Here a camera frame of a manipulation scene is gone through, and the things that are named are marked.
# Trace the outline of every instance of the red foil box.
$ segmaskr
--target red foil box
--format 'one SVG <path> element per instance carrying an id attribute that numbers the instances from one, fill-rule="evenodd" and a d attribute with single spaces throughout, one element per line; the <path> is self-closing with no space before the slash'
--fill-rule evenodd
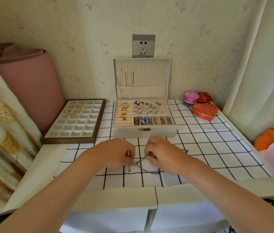
<path id="1" fill-rule="evenodd" d="M 212 121 L 213 118 L 216 116 L 217 112 L 217 107 L 211 103 L 197 103 L 194 104 L 192 108 L 192 113 L 194 115 L 208 121 Z"/>
<path id="2" fill-rule="evenodd" d="M 206 92 L 199 92 L 198 94 L 200 96 L 199 102 L 203 103 L 203 102 L 212 102 L 213 101 L 212 97 Z"/>

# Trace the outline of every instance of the curtain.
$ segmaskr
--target curtain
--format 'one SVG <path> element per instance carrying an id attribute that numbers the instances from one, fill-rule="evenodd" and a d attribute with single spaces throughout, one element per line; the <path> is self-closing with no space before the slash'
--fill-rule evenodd
<path id="1" fill-rule="evenodd" d="M 260 0 L 223 113 L 254 141 L 274 129 L 274 0 Z"/>
<path id="2" fill-rule="evenodd" d="M 42 146 L 41 133 L 0 76 L 0 211 Z"/>

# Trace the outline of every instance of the person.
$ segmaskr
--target person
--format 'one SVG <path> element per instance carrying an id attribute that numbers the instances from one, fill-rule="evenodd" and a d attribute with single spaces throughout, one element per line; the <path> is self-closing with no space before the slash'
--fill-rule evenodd
<path id="1" fill-rule="evenodd" d="M 159 136 L 149 138 L 144 153 L 153 165 L 185 177 L 211 201 L 232 225 L 227 232 L 274 232 L 273 206 L 201 160 Z M 134 157 L 135 146 L 121 139 L 104 141 L 86 150 L 56 179 L 5 219 L 0 224 L 0 233 L 57 233 L 96 173 L 104 167 L 132 164 Z"/>

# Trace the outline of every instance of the gold bracelet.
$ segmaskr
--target gold bracelet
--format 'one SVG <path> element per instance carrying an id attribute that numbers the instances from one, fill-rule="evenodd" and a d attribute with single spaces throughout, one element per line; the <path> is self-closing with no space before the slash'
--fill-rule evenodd
<path id="1" fill-rule="evenodd" d="M 72 106 L 80 106 L 81 108 L 80 108 L 77 112 L 71 113 L 71 112 L 68 111 L 68 109 L 71 108 Z M 80 113 L 80 112 L 82 111 L 82 109 L 83 109 L 82 105 L 74 104 L 74 105 L 68 106 L 68 107 L 66 108 L 65 111 L 66 111 L 67 114 L 73 115 L 73 114 L 78 114 L 78 113 Z"/>

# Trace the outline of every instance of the jewelry tray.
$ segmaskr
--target jewelry tray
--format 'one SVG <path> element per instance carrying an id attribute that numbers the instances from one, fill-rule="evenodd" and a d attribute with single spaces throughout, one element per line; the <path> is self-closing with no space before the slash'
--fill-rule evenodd
<path id="1" fill-rule="evenodd" d="M 116 103 L 112 119 L 114 138 L 146 138 L 151 136 L 174 137 L 177 124 L 167 104 L 170 58 L 129 58 L 114 59 L 114 79 Z M 144 102 L 145 111 L 149 111 L 146 103 L 161 103 L 159 109 L 151 113 L 142 112 L 142 105 L 136 108 L 135 101 Z M 139 125 L 134 119 L 139 117 Z M 147 125 L 141 124 L 145 117 Z"/>
<path id="2" fill-rule="evenodd" d="M 80 113 L 69 115 L 65 110 L 74 104 L 82 106 Z M 106 105 L 105 99 L 67 100 L 56 119 L 41 138 L 43 144 L 95 143 Z M 68 109 L 74 113 L 80 110 L 75 105 Z"/>

